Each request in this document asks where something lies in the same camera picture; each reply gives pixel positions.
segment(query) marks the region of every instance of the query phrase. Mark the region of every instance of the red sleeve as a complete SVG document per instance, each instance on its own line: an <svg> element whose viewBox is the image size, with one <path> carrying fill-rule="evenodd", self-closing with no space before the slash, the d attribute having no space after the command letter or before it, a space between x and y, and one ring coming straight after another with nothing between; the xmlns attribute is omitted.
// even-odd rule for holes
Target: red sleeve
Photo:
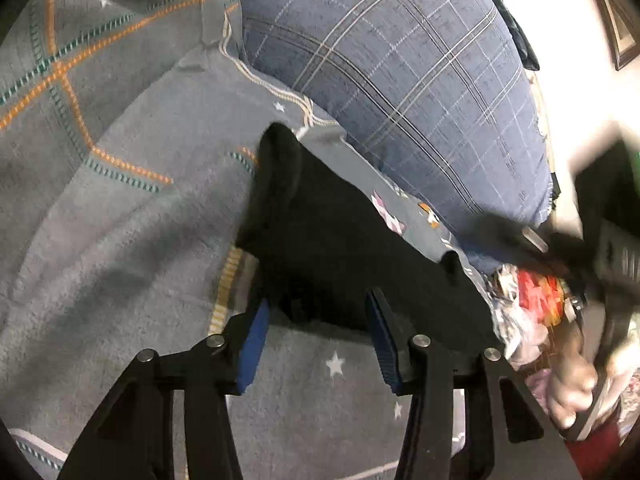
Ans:
<svg viewBox="0 0 640 480"><path fill-rule="evenodd" d="M565 443L584 480L596 480L620 450L618 413L619 410L614 410L613 415L585 440Z"/></svg>

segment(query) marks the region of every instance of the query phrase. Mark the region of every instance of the white star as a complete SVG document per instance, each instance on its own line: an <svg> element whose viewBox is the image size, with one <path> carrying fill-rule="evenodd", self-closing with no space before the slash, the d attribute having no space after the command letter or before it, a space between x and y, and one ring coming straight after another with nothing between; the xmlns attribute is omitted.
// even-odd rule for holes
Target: white star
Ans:
<svg viewBox="0 0 640 480"><path fill-rule="evenodd" d="M436 213L434 213L433 211L429 211L429 216L427 216L427 222L429 222L433 227L433 224L439 224L440 220L438 220Z"/></svg>
<svg viewBox="0 0 640 480"><path fill-rule="evenodd" d="M100 2L100 8L104 9L104 7L106 7L107 5L111 5L111 2L109 0L98 0Z"/></svg>
<svg viewBox="0 0 640 480"><path fill-rule="evenodd" d="M338 352L334 352L334 357L324 362L324 364L326 364L329 367L329 370L331 370L331 377L333 377L335 374L343 375L342 373L343 363L344 363L344 359L340 359L338 357Z"/></svg>

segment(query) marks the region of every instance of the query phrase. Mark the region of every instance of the gray blanket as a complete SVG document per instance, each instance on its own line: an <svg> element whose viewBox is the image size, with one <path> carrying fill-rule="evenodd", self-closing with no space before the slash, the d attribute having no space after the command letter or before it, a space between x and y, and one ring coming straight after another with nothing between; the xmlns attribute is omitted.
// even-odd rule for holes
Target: gray blanket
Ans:
<svg viewBox="0 0 640 480"><path fill-rule="evenodd" d="M426 257L455 244L327 113L238 60L239 12L32 0L0 48L0 415L46 478L140 349L185 350L242 310L255 261L233 243L272 121ZM244 474L389 478L409 402L365 335L276 315L254 385L230 403ZM180 438L178 412L178 478Z"/></svg>

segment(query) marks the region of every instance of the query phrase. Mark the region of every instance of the blue gripper pad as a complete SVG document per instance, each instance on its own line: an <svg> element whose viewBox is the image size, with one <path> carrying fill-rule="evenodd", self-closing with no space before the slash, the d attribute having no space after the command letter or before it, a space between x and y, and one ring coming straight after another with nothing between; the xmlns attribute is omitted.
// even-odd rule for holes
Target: blue gripper pad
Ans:
<svg viewBox="0 0 640 480"><path fill-rule="evenodd" d="M376 350L378 364L385 383L396 395L400 393L402 378L398 367L398 349L391 337L391 332L372 292L367 293L365 313L369 334Z"/></svg>
<svg viewBox="0 0 640 480"><path fill-rule="evenodd" d="M262 300L255 313L254 322L249 329L249 333L244 340L244 345L238 357L238 378L236 386L238 394L244 394L249 384L254 382L255 373L258 369L264 342L267 339L269 329L269 305L267 300Z"/></svg>

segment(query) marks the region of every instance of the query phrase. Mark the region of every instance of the yellow striped trim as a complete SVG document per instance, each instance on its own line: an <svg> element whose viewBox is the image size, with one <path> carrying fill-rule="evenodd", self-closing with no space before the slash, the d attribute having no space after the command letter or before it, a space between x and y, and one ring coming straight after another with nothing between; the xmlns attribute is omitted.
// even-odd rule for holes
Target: yellow striped trim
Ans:
<svg viewBox="0 0 640 480"><path fill-rule="evenodd" d="M236 278L236 272L238 272L238 266L240 265L240 258L242 258L242 249L237 247L231 247L229 254L226 257L226 262L222 268L222 275L218 282L218 292L216 294L216 304L211 314L211 322L209 324L209 331L207 335L220 334L225 327L226 315L229 312L229 296L231 295L231 286Z"/></svg>
<svg viewBox="0 0 640 480"><path fill-rule="evenodd" d="M56 7L54 5L55 0L46 1L47 11L45 13L45 27L47 29L47 46L49 47L49 55L52 56L58 51L58 48L56 47Z"/></svg>

